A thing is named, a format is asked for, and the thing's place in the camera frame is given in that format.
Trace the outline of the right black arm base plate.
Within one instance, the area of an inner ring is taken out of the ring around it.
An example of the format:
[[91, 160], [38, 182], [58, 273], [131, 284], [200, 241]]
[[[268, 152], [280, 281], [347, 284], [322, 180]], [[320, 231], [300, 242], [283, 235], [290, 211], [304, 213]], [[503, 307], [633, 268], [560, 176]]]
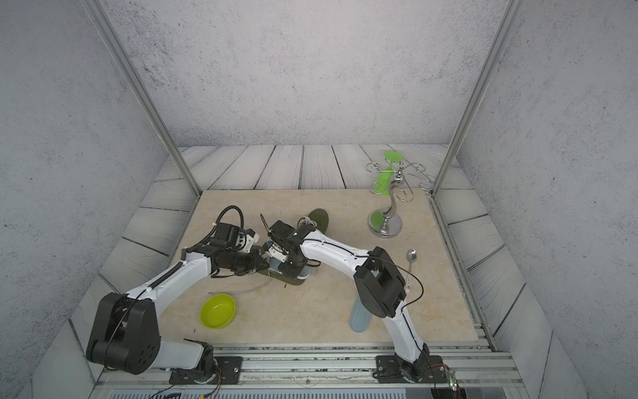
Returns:
[[420, 357], [407, 362], [397, 355], [377, 356], [372, 377], [380, 383], [445, 384], [448, 373], [440, 356]]

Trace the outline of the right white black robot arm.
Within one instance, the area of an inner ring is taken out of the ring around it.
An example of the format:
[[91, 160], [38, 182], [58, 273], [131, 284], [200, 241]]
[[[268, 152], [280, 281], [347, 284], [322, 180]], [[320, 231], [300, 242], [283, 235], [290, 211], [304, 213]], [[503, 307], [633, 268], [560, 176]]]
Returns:
[[268, 229], [268, 236], [286, 257], [283, 275], [297, 277], [312, 261], [352, 278], [363, 306], [383, 321], [390, 334], [400, 375], [412, 382], [424, 378], [430, 352], [407, 310], [405, 279], [384, 249], [357, 249], [325, 236], [311, 224], [294, 228], [280, 220]]

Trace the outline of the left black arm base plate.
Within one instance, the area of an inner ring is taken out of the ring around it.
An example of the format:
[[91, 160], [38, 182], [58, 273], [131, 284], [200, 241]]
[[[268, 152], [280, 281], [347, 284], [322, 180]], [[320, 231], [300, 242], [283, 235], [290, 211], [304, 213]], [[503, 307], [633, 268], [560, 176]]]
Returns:
[[172, 369], [170, 385], [239, 385], [244, 358], [207, 357], [195, 369]]

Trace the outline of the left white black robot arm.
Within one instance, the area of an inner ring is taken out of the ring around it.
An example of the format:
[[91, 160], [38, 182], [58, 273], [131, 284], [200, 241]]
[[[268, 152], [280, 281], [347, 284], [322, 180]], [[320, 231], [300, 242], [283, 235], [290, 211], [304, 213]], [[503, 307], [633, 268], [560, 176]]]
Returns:
[[179, 261], [124, 294], [108, 294], [98, 304], [86, 358], [109, 370], [141, 374], [150, 368], [214, 373], [214, 354], [205, 343], [164, 339], [159, 320], [166, 309], [197, 282], [267, 269], [259, 235], [253, 229], [216, 219], [201, 241], [181, 250]]

